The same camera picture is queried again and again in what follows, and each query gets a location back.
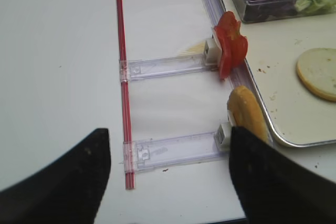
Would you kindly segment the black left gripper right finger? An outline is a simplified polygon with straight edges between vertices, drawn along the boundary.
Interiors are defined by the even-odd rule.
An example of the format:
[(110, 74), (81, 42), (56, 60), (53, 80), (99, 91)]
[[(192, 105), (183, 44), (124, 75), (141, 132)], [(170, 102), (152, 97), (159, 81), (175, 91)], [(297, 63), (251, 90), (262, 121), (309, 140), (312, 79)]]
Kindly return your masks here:
[(241, 126), (231, 131), (229, 173), (247, 223), (335, 223), (335, 183)]

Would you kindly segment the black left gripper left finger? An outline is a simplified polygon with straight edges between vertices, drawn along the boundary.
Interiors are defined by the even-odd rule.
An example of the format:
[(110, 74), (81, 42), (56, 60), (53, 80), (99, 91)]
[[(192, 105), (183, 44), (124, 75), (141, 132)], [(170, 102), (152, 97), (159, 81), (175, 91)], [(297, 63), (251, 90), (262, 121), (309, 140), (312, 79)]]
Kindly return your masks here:
[(110, 176), (108, 129), (1, 191), (1, 223), (94, 223)]

